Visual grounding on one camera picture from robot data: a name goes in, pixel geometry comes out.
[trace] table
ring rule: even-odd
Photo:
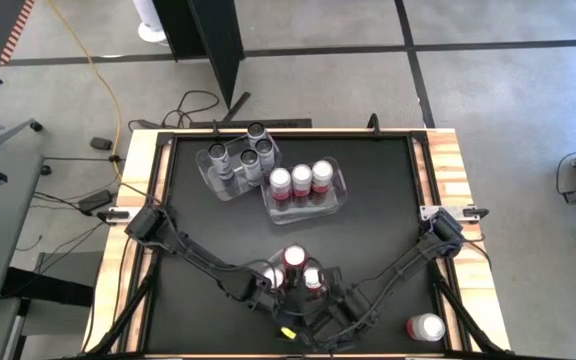
[[[371,132],[372,129],[270,129],[274,132]],[[123,182],[146,192],[153,169],[154,154],[158,133],[162,130],[136,130],[128,150],[126,165],[123,172]],[[175,130],[184,134],[210,134],[212,130],[189,129]],[[472,204],[470,187],[465,173],[457,136],[452,129],[382,129],[382,132],[425,131],[427,134],[432,169],[426,169],[422,155],[421,144],[415,142],[417,168],[421,180],[423,196],[426,204],[432,204],[431,186],[429,177],[437,180],[438,196],[443,205]],[[245,133],[243,129],[224,129],[221,133]],[[169,160],[169,148],[164,146],[161,155],[159,174],[155,185],[155,195],[161,196],[166,178],[166,169]],[[142,206],[144,197],[137,192],[121,187],[117,198],[117,206]],[[114,318],[121,312],[126,302],[126,294],[133,277],[139,280],[145,275],[149,265],[150,254],[148,250],[143,255],[140,269],[134,268],[136,243],[130,242],[126,246],[125,258],[122,264],[126,235],[124,225],[114,226],[108,235],[108,242],[104,252],[99,278],[95,290],[95,311],[92,333],[87,350],[94,347],[105,332],[110,328]],[[479,225],[464,225],[464,235],[468,239],[478,239],[481,236]],[[462,302],[469,310],[479,326],[497,345],[509,348],[505,326],[497,300],[497,294],[492,273],[486,259],[476,250],[466,246],[454,259],[456,275]],[[457,321],[450,306],[444,300],[447,312],[448,331],[451,335],[453,348],[462,349],[459,343]],[[126,351],[136,351],[139,344],[139,333],[142,324],[144,304],[135,311],[128,332]]]

